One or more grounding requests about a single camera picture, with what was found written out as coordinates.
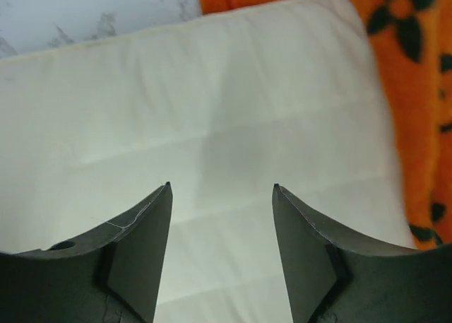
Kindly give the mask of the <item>orange black patterned pillowcase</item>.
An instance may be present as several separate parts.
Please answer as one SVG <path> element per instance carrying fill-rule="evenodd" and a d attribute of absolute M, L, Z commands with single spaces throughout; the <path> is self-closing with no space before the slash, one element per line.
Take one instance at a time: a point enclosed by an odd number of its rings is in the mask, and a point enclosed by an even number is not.
<path fill-rule="evenodd" d="M 451 241 L 451 0 L 350 0 L 391 110 L 418 249 Z"/>

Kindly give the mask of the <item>cream white pillow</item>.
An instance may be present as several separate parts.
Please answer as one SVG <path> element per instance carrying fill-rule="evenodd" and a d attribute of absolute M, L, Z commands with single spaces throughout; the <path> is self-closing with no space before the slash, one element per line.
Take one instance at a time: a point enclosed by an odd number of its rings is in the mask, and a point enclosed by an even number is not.
<path fill-rule="evenodd" d="M 411 247 L 386 99 L 348 0 L 1 0 L 1 249 L 173 190 L 157 322 L 290 322 L 281 184 Z"/>

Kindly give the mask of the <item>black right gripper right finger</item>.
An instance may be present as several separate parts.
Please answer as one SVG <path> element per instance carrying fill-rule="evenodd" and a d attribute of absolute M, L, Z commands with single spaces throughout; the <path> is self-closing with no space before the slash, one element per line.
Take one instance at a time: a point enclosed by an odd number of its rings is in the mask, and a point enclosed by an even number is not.
<path fill-rule="evenodd" d="M 451 246 L 418 250 L 353 230 L 273 188 L 273 218 L 295 322 L 450 322 Z"/>

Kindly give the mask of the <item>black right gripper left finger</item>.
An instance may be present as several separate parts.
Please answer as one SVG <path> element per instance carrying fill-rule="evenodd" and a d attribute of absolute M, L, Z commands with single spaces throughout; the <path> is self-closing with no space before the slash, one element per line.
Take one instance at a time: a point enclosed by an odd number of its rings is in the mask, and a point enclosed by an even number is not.
<path fill-rule="evenodd" d="M 2 322 L 152 322 L 172 215 L 164 184 L 47 250 L 1 255 Z"/>

